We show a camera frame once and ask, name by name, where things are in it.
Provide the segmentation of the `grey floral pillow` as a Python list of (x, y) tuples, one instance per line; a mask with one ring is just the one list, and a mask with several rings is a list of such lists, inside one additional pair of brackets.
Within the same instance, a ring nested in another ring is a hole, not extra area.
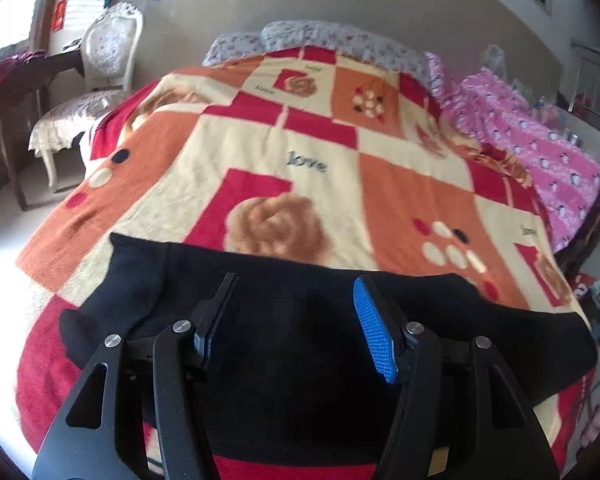
[(215, 66), (263, 53), (265, 53), (265, 47), (258, 32), (228, 32), (212, 42), (202, 65)]
[(261, 30), (267, 51), (318, 47), (341, 52), (368, 64), (411, 75), (430, 88), (426, 56), (394, 39), (351, 25), (323, 21), (277, 21)]

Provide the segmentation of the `white ornate chair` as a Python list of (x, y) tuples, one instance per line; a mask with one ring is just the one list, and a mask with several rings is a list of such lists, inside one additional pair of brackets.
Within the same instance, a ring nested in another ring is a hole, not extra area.
[(119, 2), (85, 32), (79, 48), (85, 91), (42, 115), (30, 134), (29, 150), (42, 159), (50, 192), (58, 190), (55, 154), (71, 148), (80, 136), (89, 138), (102, 118), (131, 94), (143, 28), (143, 12), (133, 3)]

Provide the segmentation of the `dark wooden desk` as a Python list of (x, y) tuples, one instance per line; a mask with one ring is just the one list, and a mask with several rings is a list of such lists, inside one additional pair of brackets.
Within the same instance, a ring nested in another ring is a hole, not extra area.
[(36, 97), (38, 114), (43, 114), (38, 92), (47, 88), (58, 74), (67, 70), (75, 70), (80, 76), (85, 75), (79, 50), (28, 58), (17, 64), (0, 81), (0, 147), (9, 182), (21, 211), (26, 211), (28, 204), (12, 156), (12, 142), (8, 132), (17, 125), (16, 111), (28, 96)]

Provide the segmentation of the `orange red patterned blanket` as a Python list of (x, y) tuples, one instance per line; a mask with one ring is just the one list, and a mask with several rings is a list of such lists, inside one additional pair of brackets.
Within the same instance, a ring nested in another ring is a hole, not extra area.
[[(318, 47), (176, 70), (93, 136), (95, 171), (18, 257), (38, 314), (17, 370), (39, 448), (79, 375), (59, 318), (102, 284), (120, 234), (334, 270), (455, 274), (492, 304), (580, 315), (518, 160), (453, 129), (412, 76)], [(532, 404), (557, 468), (593, 370)], [(366, 479), (370, 465), (218, 456), (230, 479)]]

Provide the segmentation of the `black pants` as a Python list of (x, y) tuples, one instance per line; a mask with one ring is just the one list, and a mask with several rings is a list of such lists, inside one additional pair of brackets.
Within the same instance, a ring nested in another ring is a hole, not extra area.
[[(106, 278), (59, 318), (68, 358), (84, 366), (110, 334), (157, 335), (237, 275), (227, 330), (197, 399), (213, 452), (285, 466), (378, 462), (398, 390), (375, 370), (353, 307), (352, 270), (110, 237)], [(490, 338), (524, 395), (539, 404), (592, 370), (597, 353), (575, 313), (492, 304), (455, 274), (376, 272), (381, 296), (437, 336)]]

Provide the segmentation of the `pink penguin print blanket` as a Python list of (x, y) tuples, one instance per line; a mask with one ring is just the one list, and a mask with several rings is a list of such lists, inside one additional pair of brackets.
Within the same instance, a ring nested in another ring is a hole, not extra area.
[(427, 52), (431, 90), (454, 128), (512, 154), (545, 207), (554, 252), (574, 239), (600, 192), (600, 164), (558, 131), (538, 122), (531, 106), (492, 70), (455, 81)]

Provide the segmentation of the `metal stair railing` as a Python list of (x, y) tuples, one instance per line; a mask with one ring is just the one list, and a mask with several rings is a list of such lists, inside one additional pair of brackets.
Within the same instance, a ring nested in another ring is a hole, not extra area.
[(600, 48), (575, 39), (571, 47), (577, 57), (577, 70), (568, 110), (600, 130)]

